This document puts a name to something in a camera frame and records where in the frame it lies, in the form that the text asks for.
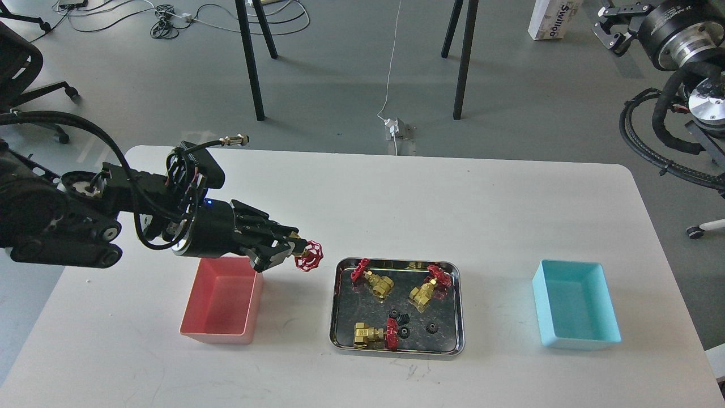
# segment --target blue container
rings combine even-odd
[[[544,346],[599,350],[621,343],[602,265],[544,259],[533,283]]]

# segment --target red handwheel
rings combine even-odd
[[[294,265],[305,272],[309,272],[320,265],[320,261],[324,257],[322,253],[322,245],[315,241],[307,241],[302,255],[294,257]]]

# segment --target metal tray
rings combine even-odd
[[[448,262],[371,259],[368,269],[381,277],[390,277],[394,282],[390,294],[381,301],[372,294],[365,279],[353,282],[350,278],[360,260],[346,258],[337,264],[330,321],[330,342],[335,347],[361,353],[447,356],[459,354],[463,350],[463,307],[458,268]],[[433,263],[451,276],[452,285],[443,293],[438,291],[428,308],[421,313],[408,301],[408,295],[414,287],[423,284],[428,276],[428,265]],[[396,309],[399,314],[410,315],[410,321],[401,325],[408,328],[410,336],[399,339],[397,350],[388,350],[384,341],[369,343],[367,348],[355,348],[355,323],[364,322],[370,327],[385,328],[392,309]],[[437,332],[431,334],[426,331],[430,323],[437,325]]]

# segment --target pink plastic bin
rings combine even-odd
[[[203,343],[249,344],[262,295],[262,274],[249,258],[202,258],[179,332]]]

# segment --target white box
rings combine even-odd
[[[581,6],[581,0],[536,0],[529,23],[534,40],[564,38],[566,28]]]

